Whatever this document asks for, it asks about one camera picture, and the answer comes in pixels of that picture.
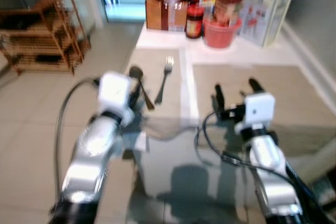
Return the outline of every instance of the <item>wooden shoe rack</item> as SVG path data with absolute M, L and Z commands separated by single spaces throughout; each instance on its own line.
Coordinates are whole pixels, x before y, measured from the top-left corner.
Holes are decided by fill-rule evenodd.
M 0 10 L 0 51 L 18 74 L 74 74 L 90 48 L 74 0 L 39 0 L 31 9 Z

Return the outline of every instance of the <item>spoon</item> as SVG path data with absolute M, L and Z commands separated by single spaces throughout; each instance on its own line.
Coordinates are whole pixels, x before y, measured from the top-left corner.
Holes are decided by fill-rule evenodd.
M 149 110 L 154 110 L 155 107 L 154 107 L 153 103 L 151 102 L 150 98 L 148 97 L 148 95 L 147 95 L 147 93 L 145 91 L 145 88 L 142 85 L 142 81 L 141 81 L 142 77 L 143 77 L 142 70 L 139 67 L 137 67 L 137 66 L 132 66 L 130 68 L 129 75 L 130 75 L 131 78 L 135 78 L 135 79 L 137 79 L 139 81 L 141 89 L 142 89 L 142 92 L 143 92 L 143 95 L 145 97 L 145 102 L 146 102 L 147 108 Z

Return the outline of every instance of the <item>tiled floor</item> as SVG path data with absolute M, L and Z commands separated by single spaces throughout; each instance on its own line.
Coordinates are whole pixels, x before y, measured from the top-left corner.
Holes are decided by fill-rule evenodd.
M 107 70 L 124 71 L 142 24 L 108 24 L 91 37 L 92 49 L 73 77 L 23 73 L 0 89 L 0 223 L 47 223 L 54 202 L 53 141 L 60 105 L 78 80 Z M 0 83 L 14 77 L 10 71 Z M 68 105 L 62 135 L 62 172 L 73 144 L 95 111 L 96 92 L 80 89 Z M 164 203 L 134 193 L 131 160 L 111 163 L 98 223 L 162 223 Z

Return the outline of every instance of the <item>fork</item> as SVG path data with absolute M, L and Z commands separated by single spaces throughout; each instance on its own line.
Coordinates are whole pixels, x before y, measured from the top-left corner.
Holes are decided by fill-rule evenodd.
M 166 58 L 166 65 L 164 66 L 164 70 L 163 70 L 163 80 L 162 80 L 162 84 L 159 90 L 158 95 L 155 98 L 154 103 L 155 104 L 161 104 L 162 103 L 162 95 L 163 95 L 163 88 L 164 88 L 164 84 L 166 83 L 166 78 L 167 75 L 170 74 L 173 70 L 173 65 L 174 65 L 174 58 L 171 56 L 168 56 Z

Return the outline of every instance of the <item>red bucket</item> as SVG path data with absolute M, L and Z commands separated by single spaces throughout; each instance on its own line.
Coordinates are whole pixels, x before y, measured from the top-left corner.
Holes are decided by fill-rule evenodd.
M 229 47 L 240 29 L 242 21 L 240 18 L 233 26 L 225 27 L 209 18 L 203 20 L 204 24 L 204 42 L 215 48 Z

